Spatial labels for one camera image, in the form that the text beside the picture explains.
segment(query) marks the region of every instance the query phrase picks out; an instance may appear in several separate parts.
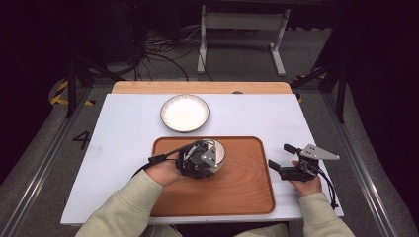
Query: sleeve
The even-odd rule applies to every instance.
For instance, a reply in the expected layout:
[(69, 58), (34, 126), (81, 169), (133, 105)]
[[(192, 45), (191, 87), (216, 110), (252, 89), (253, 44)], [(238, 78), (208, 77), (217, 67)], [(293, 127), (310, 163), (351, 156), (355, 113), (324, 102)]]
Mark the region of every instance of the sleeve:
[(304, 218), (304, 236), (355, 236), (333, 211), (324, 193), (299, 199)]
[(146, 228), (163, 187), (144, 171), (112, 194), (83, 224), (76, 236), (135, 236)]

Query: metal stand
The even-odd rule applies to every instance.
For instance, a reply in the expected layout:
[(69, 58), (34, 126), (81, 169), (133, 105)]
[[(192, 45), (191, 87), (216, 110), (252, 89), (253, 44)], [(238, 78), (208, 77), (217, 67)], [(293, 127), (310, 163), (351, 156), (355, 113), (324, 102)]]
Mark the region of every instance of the metal stand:
[(285, 76), (283, 62), (279, 54), (281, 40), (287, 26), (290, 9), (284, 14), (239, 14), (239, 13), (207, 13), (206, 6), (203, 6), (201, 16), (201, 46), (198, 57), (198, 74), (206, 71), (207, 40), (206, 30), (210, 29), (242, 29), (242, 30), (266, 30), (278, 31), (275, 43), (270, 43), (270, 49), (274, 58), (278, 75)]

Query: wooden table edge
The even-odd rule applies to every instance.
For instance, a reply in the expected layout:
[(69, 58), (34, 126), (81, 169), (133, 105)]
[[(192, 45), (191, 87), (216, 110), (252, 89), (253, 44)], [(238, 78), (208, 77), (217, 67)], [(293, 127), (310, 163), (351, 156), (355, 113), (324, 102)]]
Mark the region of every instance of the wooden table edge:
[(112, 94), (292, 94), (286, 82), (121, 81)]

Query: brown tray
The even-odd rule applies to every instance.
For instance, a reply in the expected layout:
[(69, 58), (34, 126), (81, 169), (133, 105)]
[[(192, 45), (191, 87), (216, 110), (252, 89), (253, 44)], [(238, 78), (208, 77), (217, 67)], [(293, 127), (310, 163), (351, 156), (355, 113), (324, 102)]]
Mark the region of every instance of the brown tray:
[(275, 198), (263, 144), (254, 136), (161, 137), (153, 154), (166, 153), (201, 138), (225, 148), (222, 167), (207, 179), (184, 179), (166, 187), (151, 216), (268, 214)]

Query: hand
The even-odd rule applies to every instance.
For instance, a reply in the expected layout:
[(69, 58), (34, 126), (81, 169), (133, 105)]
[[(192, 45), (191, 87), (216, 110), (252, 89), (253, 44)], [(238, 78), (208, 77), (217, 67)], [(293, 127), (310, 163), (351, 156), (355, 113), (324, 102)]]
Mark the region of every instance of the hand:
[[(297, 165), (298, 161), (293, 160), (293, 165)], [(303, 181), (290, 181), (290, 183), (298, 190), (300, 198), (309, 196), (316, 193), (322, 193), (321, 181), (318, 176), (313, 180), (303, 182)]]
[(151, 166), (145, 173), (163, 187), (185, 178), (176, 168), (174, 160), (167, 160), (155, 166)]

